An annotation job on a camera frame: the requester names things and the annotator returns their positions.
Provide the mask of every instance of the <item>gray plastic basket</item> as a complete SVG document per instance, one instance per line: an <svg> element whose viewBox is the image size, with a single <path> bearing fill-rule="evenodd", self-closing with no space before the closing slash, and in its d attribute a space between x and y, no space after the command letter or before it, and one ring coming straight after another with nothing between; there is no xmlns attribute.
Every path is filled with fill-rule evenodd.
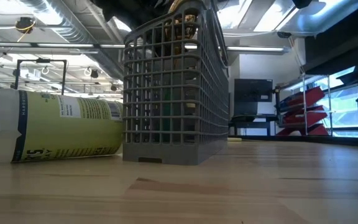
<svg viewBox="0 0 358 224"><path fill-rule="evenodd" d="M187 14L198 16L172 22ZM197 165L226 147L227 54L214 6L184 0L124 42L124 160Z"/></svg>

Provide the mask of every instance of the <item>basket handle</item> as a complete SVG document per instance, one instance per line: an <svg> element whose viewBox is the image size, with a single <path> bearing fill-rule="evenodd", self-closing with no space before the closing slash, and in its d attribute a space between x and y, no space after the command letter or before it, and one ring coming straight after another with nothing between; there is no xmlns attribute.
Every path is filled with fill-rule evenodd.
<svg viewBox="0 0 358 224"><path fill-rule="evenodd" d="M222 66L224 68L227 68L228 59L227 59L226 44L224 43L224 37L223 37L221 23L219 22L218 17L216 16L216 10L215 10L214 6L212 9L207 11L207 18L209 18L209 19L207 19L207 22L209 23L208 27L210 27L212 29L213 34L216 35L216 38L213 38L213 42L214 42L213 45L214 45L215 51L219 52L219 47L221 48L222 57L219 57L219 58L222 63Z"/></svg>

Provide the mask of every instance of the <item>wooden table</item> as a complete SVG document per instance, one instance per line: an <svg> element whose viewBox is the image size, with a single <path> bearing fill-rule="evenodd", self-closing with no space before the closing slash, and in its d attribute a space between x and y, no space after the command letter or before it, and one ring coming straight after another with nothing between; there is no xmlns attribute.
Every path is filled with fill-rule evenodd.
<svg viewBox="0 0 358 224"><path fill-rule="evenodd" d="M358 223L358 148L231 142L200 166L0 164L0 223Z"/></svg>

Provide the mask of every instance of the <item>black stripe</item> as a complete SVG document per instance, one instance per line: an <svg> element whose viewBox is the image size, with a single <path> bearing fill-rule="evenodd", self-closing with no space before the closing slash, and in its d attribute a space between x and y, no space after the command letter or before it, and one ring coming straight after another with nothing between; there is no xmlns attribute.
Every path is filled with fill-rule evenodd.
<svg viewBox="0 0 358 224"><path fill-rule="evenodd" d="M27 99L27 92L19 90L19 124L17 130L22 134L16 140L15 154L12 162L19 162L22 159L24 150L25 136L27 133L27 117L29 112L29 105Z"/></svg>

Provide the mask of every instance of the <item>desk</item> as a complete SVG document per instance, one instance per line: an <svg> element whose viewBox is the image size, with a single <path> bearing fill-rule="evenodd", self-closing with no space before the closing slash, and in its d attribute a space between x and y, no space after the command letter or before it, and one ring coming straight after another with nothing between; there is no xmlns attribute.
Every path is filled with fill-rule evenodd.
<svg viewBox="0 0 358 224"><path fill-rule="evenodd" d="M265 121L254 122L256 118L263 118ZM270 136L270 122L276 121L277 116L275 114L244 114L233 116L229 128L234 128L234 135L237 135L238 128L265 128L267 130L267 136Z"/></svg>

